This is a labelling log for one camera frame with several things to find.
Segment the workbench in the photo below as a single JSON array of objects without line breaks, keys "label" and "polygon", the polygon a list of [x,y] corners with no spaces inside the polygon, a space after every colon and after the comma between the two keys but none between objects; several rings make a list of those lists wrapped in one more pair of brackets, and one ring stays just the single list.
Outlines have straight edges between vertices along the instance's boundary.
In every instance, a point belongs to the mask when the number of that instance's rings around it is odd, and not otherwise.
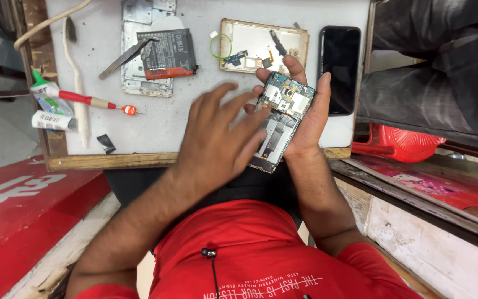
[{"label": "workbench", "polygon": [[[14,16],[20,36],[48,17],[67,10],[81,0],[22,0],[14,3]],[[41,146],[49,170],[120,169],[127,167],[168,166],[176,161],[192,101],[202,92],[226,80],[238,81],[238,92],[250,91],[260,84],[253,74],[224,72],[209,51],[209,33],[220,28],[222,18],[292,27],[297,22],[310,35],[306,73],[315,88],[319,32],[326,25],[354,26],[361,29],[361,67],[363,72],[370,51],[373,5],[370,0],[177,0],[176,16],[193,36],[197,64],[195,76],[174,78],[171,98],[129,95],[122,92],[121,72],[105,80],[98,74],[122,54],[122,5],[120,0],[96,0],[71,15],[76,24],[78,42],[71,45],[72,55],[83,72],[87,95],[108,99],[119,106],[130,104],[145,115],[130,117],[120,111],[89,107],[91,138],[83,148],[78,133],[39,130]],[[21,48],[25,70],[28,65],[41,70],[42,76],[58,82],[63,90],[74,91],[73,72],[66,63],[62,46],[62,21],[36,35]],[[27,73],[32,84],[31,74]],[[330,117],[320,146],[329,159],[348,158],[355,113]],[[104,154],[96,137],[108,134],[116,151]]]}]

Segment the metal tweezers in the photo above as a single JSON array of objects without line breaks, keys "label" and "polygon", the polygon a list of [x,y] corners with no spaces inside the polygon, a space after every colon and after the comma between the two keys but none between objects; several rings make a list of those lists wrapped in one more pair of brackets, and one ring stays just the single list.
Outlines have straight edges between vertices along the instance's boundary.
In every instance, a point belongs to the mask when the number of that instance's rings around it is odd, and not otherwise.
[{"label": "metal tweezers", "polygon": [[126,52],[123,53],[118,59],[114,61],[104,72],[102,72],[99,75],[99,79],[104,80],[106,77],[108,77],[111,73],[113,73],[115,70],[117,70],[121,65],[126,64],[129,62],[131,59],[135,58],[136,56],[139,55],[141,50],[150,42],[150,41],[155,41],[157,42],[158,39],[152,38],[152,37],[147,37],[141,40],[137,45],[133,45],[130,47]]}]

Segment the red stool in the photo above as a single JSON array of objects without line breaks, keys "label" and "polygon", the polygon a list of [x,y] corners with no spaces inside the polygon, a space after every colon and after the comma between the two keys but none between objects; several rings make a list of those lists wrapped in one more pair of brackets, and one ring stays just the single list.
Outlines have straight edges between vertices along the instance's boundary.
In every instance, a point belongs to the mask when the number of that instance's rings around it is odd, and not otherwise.
[{"label": "red stool", "polygon": [[432,156],[447,139],[424,133],[396,129],[370,122],[367,143],[353,142],[352,153],[413,163]]}]

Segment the green rubber band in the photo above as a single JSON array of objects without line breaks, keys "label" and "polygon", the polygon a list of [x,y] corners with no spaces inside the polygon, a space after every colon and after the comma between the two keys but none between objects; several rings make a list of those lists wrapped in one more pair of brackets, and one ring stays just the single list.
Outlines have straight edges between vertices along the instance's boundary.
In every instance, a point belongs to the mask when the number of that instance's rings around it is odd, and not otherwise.
[{"label": "green rubber band", "polygon": [[[211,46],[213,46],[213,40],[215,38],[217,38],[218,36],[223,36],[223,37],[226,37],[228,39],[228,41],[230,42],[230,53],[228,53],[228,56],[227,57],[219,57],[219,56],[216,56],[214,53],[213,53],[213,49],[211,48]],[[213,57],[217,58],[217,59],[227,59],[229,58],[231,55],[232,55],[232,39],[225,35],[225,34],[222,34],[222,33],[219,33],[217,34],[216,36],[212,37],[211,38],[211,41],[209,42],[209,51],[211,52],[211,55],[213,55]]]}]

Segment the battery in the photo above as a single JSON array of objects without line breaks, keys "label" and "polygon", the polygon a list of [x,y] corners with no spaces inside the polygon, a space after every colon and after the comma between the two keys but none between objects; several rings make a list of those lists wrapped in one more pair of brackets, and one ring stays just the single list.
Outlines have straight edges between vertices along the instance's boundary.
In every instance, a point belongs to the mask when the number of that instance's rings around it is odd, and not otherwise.
[{"label": "battery", "polygon": [[141,51],[147,80],[191,76],[198,66],[189,29],[138,32],[137,39],[155,38]]}]

